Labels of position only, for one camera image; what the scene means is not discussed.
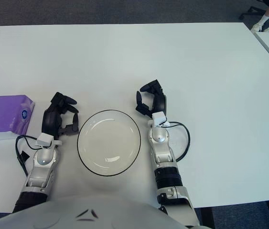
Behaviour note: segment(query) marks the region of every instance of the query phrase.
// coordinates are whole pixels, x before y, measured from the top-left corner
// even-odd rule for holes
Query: white connector
[[[168,126],[170,126],[170,123],[167,121],[167,118],[166,118],[164,112],[160,111],[160,112],[152,113],[152,120],[148,121],[148,126],[168,127]]]
[[[46,133],[41,133],[40,136],[37,138],[36,145],[42,147],[49,147],[53,139],[54,136],[48,135]]]

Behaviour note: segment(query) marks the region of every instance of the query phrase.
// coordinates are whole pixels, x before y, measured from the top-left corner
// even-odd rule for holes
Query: purple tissue box
[[[0,139],[26,134],[33,107],[25,95],[0,96]]]

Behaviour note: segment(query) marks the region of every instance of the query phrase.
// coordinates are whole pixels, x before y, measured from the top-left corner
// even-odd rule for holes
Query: black cable
[[[15,140],[15,152],[16,152],[16,156],[17,156],[17,159],[21,165],[21,167],[23,168],[24,170],[24,173],[26,176],[28,176],[28,172],[27,172],[27,169],[26,169],[26,166],[25,166],[25,159],[23,158],[22,154],[19,153],[19,149],[18,149],[18,141],[22,138],[25,138],[26,140],[26,143],[28,145],[28,147],[32,150],[39,150],[39,149],[42,149],[42,148],[32,148],[27,140],[27,138],[31,138],[33,140],[37,140],[35,137],[32,137],[32,136],[28,136],[28,135],[20,135],[16,138]]]
[[[186,133],[187,133],[187,137],[188,137],[188,142],[187,142],[187,146],[186,146],[186,148],[185,148],[185,151],[180,155],[180,157],[178,157],[178,158],[176,159],[176,161],[178,162],[178,161],[181,161],[181,160],[185,157],[185,155],[186,155],[187,152],[188,152],[188,149],[190,148],[190,144],[191,144],[191,135],[190,135],[190,132],[188,131],[187,127],[186,127],[184,124],[179,123],[179,122],[169,122],[169,123],[173,123],[173,124],[177,124],[177,125],[172,125],[172,126],[162,126],[162,128],[171,128],[171,127],[175,127],[175,126],[179,126],[179,125],[181,125],[181,126],[183,126],[183,127],[185,128]]]

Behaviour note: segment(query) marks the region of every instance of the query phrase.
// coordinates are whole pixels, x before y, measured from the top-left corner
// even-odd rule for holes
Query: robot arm
[[[199,220],[189,199],[186,188],[182,184],[178,165],[169,146],[169,127],[166,113],[166,97],[157,80],[143,86],[140,90],[154,94],[152,110],[142,103],[141,95],[137,92],[136,110],[150,116],[148,134],[151,146],[151,164],[157,183],[157,199],[161,204],[160,210],[185,226],[198,226]]]
[[[36,152],[33,156],[33,168],[28,174],[21,194],[15,204],[14,212],[41,204],[47,200],[54,181],[54,168],[59,161],[59,152],[57,147],[62,145],[62,141],[57,140],[61,134],[74,135],[78,133],[78,110],[71,104],[77,102],[67,96],[57,92],[51,100],[51,105],[45,110],[43,115],[42,133],[36,139]],[[61,114],[67,111],[74,113],[73,124],[61,127]],[[25,161],[28,159],[26,153],[18,156],[18,160],[27,173]]]

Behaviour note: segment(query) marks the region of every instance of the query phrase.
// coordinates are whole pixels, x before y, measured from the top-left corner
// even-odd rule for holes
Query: white shoe
[[[264,32],[269,32],[269,28],[265,29]]]
[[[255,25],[252,26],[252,29],[250,30],[251,33],[262,31],[262,26],[263,26],[262,24],[256,23]]]

